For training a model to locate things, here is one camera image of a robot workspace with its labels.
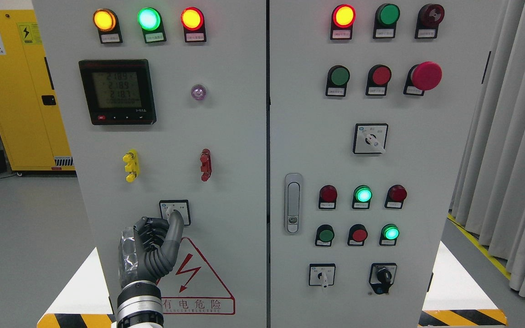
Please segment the grey black robotic hand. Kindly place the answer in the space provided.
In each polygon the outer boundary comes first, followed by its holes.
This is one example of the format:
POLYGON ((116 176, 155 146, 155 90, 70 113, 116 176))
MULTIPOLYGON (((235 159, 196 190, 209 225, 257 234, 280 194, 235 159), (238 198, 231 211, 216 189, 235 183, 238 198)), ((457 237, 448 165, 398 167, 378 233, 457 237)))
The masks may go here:
POLYGON ((166 218, 142 217, 121 232, 118 244, 118 274, 121 288, 132 282, 157 283, 176 264, 184 222, 178 210, 166 218))

